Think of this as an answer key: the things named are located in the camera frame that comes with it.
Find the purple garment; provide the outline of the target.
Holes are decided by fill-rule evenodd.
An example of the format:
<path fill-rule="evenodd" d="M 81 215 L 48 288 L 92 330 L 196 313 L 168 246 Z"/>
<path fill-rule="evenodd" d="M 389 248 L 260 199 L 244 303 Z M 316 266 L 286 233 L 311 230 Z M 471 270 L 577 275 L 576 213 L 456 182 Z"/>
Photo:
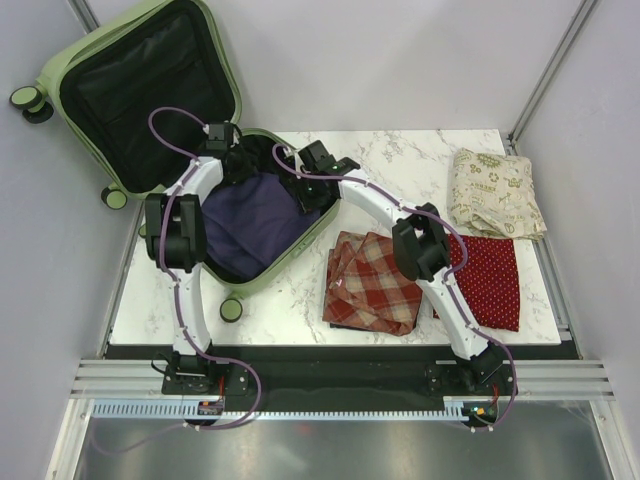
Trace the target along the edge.
<path fill-rule="evenodd" d="M 211 193 L 202 213 L 208 255 L 242 282 L 270 267 L 320 216 L 304 213 L 271 173 Z"/>

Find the cream printed garment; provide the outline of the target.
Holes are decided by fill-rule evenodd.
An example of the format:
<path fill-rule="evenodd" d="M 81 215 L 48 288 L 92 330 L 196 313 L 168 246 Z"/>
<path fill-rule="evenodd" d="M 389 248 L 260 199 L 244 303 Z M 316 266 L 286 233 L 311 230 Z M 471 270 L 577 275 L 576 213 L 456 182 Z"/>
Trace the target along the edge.
<path fill-rule="evenodd" d="M 547 231 L 531 161 L 521 156 L 459 149 L 451 168 L 448 214 L 477 236 L 539 240 Z"/>

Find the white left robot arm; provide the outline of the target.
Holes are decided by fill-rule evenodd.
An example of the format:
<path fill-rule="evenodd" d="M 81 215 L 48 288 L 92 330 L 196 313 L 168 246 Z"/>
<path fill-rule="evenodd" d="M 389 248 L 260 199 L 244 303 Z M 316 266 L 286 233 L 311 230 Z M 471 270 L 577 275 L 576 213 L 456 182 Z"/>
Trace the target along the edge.
<path fill-rule="evenodd" d="M 173 297 L 174 344 L 164 371 L 165 395 L 220 396 L 245 393 L 261 382 L 250 365 L 208 352 L 212 338 L 207 328 L 201 272 L 207 259 L 206 229 L 201 205 L 224 179 L 222 157 L 239 136 L 227 121 L 204 124 L 202 156 L 193 155 L 184 174 L 163 193 L 145 199 L 146 248 L 150 259 L 168 276 Z"/>

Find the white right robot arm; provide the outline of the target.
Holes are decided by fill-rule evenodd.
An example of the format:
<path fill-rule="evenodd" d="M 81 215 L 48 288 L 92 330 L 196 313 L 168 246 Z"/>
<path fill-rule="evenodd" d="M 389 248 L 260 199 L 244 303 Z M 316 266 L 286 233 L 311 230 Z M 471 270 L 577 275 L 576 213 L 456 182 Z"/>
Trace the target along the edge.
<path fill-rule="evenodd" d="M 340 199 L 390 230 L 396 265 L 404 277 L 417 283 L 443 322 L 458 364 L 458 381 L 465 391 L 481 393 L 497 379 L 504 393 L 517 392 L 510 350 L 480 330 L 454 278 L 468 262 L 467 247 L 434 205 L 403 204 L 373 183 L 357 162 L 335 160 L 320 141 L 301 150 L 278 145 L 272 155 L 288 173 L 325 183 Z"/>

